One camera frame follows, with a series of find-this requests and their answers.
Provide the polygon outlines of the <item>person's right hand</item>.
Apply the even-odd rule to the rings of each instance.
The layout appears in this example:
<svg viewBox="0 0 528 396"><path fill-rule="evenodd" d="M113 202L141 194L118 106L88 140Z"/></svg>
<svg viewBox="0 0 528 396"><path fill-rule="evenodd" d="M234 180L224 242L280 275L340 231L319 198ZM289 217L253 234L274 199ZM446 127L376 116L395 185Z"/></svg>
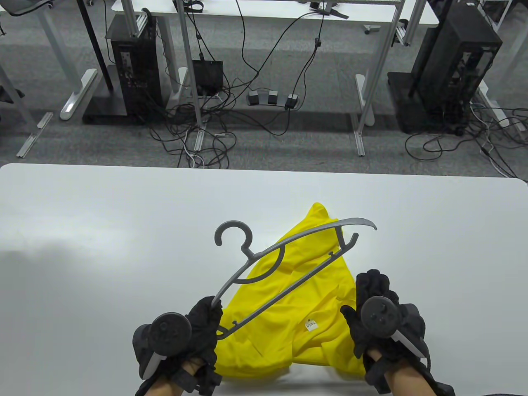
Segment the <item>person's right hand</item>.
<svg viewBox="0 0 528 396"><path fill-rule="evenodd" d="M424 319L415 305L400 303L388 277L379 270L358 274L356 306L343 305L340 312L349 327L356 358L367 361L373 350L393 361L421 362L429 357Z"/></svg>

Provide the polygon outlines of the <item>person's left hand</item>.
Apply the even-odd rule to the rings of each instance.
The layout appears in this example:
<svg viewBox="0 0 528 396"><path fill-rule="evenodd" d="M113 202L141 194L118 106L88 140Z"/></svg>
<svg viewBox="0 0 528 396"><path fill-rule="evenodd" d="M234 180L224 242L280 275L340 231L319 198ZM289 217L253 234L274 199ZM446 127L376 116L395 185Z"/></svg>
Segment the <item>person's left hand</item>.
<svg viewBox="0 0 528 396"><path fill-rule="evenodd" d="M202 298L186 315L164 313L137 328L132 345L140 379L171 375L189 362L215 366L223 311L221 304L212 304L213 299Z"/></svg>

